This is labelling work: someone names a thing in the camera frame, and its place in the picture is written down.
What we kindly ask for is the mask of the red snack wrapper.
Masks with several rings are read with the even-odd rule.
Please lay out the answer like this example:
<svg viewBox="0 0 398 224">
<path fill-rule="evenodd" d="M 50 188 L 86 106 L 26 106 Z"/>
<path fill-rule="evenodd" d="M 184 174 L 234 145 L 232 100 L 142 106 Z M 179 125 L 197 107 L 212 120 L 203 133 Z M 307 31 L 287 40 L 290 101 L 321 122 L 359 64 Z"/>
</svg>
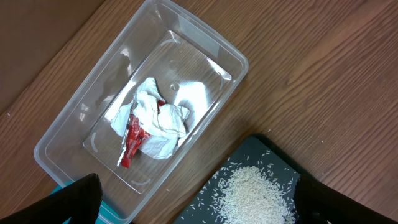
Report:
<svg viewBox="0 0 398 224">
<path fill-rule="evenodd" d="M 132 158 L 140 145 L 151 137 L 147 131 L 141 128 L 139 118 L 133 114 L 133 110 L 136 106 L 137 103 L 133 101 L 121 144 L 121 155 L 117 163 L 117 166 L 125 168 L 130 167 Z"/>
</svg>

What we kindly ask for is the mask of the white napkin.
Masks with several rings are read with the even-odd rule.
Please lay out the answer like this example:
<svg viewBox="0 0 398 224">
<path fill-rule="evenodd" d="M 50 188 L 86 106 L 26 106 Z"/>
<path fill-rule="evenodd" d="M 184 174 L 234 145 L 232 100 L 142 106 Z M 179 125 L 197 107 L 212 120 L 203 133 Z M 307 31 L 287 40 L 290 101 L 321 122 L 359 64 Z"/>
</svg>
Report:
<svg viewBox="0 0 398 224">
<path fill-rule="evenodd" d="M 138 150 L 153 159 L 168 159 L 174 153 L 178 140 L 188 133 L 184 122 L 189 117 L 190 110 L 166 103 L 158 92 L 153 77 L 146 78 L 134 96 L 135 103 L 118 109 L 111 120 L 112 129 L 122 136 L 127 128 L 128 116 L 132 115 L 137 118 L 138 128 L 149 134 Z"/>
</svg>

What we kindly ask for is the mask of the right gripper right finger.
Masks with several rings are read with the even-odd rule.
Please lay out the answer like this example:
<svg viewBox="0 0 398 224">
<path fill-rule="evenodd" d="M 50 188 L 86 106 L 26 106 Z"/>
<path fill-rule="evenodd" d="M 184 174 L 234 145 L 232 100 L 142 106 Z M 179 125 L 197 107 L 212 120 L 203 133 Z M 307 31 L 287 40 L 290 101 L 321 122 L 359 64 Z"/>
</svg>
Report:
<svg viewBox="0 0 398 224">
<path fill-rule="evenodd" d="M 294 204 L 297 223 L 397 224 L 307 175 L 296 183 Z"/>
</svg>

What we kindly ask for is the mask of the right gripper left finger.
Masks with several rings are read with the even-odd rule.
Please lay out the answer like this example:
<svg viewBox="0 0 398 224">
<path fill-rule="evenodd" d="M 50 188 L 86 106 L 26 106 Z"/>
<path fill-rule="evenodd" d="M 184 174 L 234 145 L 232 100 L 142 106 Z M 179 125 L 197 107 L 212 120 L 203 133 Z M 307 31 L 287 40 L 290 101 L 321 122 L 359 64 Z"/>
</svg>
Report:
<svg viewBox="0 0 398 224">
<path fill-rule="evenodd" d="M 92 173 L 2 218 L 1 223 L 95 223 L 102 199 L 100 178 Z"/>
</svg>

